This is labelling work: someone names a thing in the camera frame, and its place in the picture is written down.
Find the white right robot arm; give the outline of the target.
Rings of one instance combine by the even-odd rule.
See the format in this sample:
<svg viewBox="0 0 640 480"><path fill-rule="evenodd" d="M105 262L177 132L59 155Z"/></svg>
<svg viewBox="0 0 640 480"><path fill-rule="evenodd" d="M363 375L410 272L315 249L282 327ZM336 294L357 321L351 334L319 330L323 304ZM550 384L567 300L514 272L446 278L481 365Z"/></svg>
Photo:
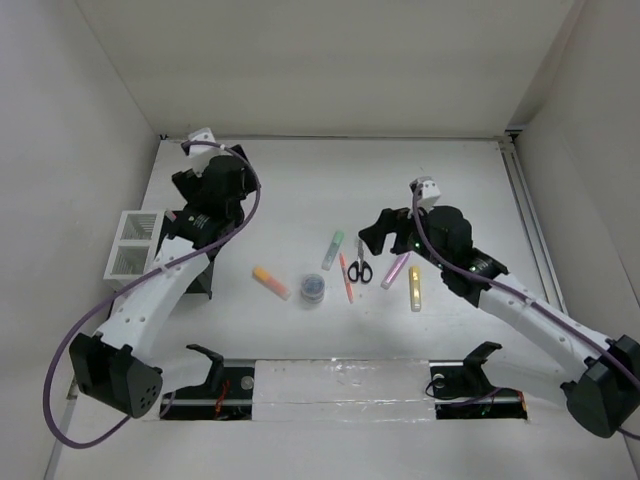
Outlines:
<svg viewBox="0 0 640 480"><path fill-rule="evenodd" d="M544 379L541 397L565 406L588 432L609 438L639 408L639 344L614 340L537 299L505 265L476 248L472 227L452 206L384 209L358 237L374 256L388 235L395 255L414 252L441 271L455 295L510 325L560 367Z"/></svg>

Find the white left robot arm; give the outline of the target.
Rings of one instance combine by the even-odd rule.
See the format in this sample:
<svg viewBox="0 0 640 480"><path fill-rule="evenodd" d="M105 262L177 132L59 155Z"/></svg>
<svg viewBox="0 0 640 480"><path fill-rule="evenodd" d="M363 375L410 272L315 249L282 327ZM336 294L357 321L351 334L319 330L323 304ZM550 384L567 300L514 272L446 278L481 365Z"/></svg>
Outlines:
<svg viewBox="0 0 640 480"><path fill-rule="evenodd" d="M186 204L166 221L150 279L134 287L96 332L69 346L79 390L140 418L166 393L191 387L212 396L222 387L224 358L195 343L175 362L152 357L161 328L186 293L210 295L215 258L243 227L242 207L260 184L241 145L211 156L202 173L177 172L172 182Z"/></svg>

